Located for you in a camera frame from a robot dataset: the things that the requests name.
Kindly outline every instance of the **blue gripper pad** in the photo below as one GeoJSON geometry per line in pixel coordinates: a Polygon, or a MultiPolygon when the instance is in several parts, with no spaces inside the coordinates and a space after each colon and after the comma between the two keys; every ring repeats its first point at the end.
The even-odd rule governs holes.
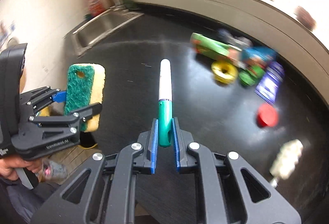
{"type": "Polygon", "coordinates": [[[179,144],[178,144],[178,138],[177,138],[175,118],[172,119],[172,136],[173,136],[172,145],[174,147],[176,169],[177,169],[177,171],[179,171],[181,168],[181,164],[180,164],[179,144]]]}
{"type": "Polygon", "coordinates": [[[158,128],[158,120],[155,122],[155,129],[153,134],[152,141],[152,150],[151,150],[151,173],[155,173],[155,168],[157,166],[157,153],[158,153],[158,139],[159,139],[159,128],[158,128]]]}
{"type": "Polygon", "coordinates": [[[52,95],[53,101],[57,103],[61,103],[66,101],[66,90],[65,91],[59,91],[52,95]]]}

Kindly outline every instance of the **green and yellow sponge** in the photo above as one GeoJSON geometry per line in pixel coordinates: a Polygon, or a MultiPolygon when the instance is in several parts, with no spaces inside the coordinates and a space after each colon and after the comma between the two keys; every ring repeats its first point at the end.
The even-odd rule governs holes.
{"type": "MultiPolygon", "coordinates": [[[[67,72],[66,104],[64,114],[103,101],[105,69],[99,64],[73,64],[67,72]]],[[[99,114],[83,123],[81,131],[93,132],[98,129],[99,114]]]]}

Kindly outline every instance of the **brown object on window sill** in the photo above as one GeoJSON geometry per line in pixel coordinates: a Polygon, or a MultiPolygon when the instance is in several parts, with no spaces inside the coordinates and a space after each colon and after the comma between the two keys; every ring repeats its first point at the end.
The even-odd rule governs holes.
{"type": "Polygon", "coordinates": [[[295,15],[297,16],[297,21],[299,21],[302,25],[304,25],[310,31],[316,26],[316,21],[312,18],[312,16],[301,6],[298,6],[295,11],[295,15]]]}

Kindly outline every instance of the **red cylindrical object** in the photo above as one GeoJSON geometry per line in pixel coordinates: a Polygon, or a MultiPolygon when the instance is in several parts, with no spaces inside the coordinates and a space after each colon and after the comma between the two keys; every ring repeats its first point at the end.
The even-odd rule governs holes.
{"type": "Polygon", "coordinates": [[[262,127],[274,127],[279,122],[279,114],[271,105],[264,103],[258,109],[257,122],[262,127]]]}

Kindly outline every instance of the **human hand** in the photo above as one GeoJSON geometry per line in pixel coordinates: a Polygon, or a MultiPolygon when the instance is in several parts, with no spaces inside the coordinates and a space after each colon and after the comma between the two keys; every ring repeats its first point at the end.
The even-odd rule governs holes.
{"type": "Polygon", "coordinates": [[[42,161],[41,159],[25,161],[18,155],[11,155],[0,159],[0,175],[11,181],[15,181],[19,178],[15,171],[15,168],[24,167],[26,167],[33,173],[37,173],[41,170],[42,161]]]}

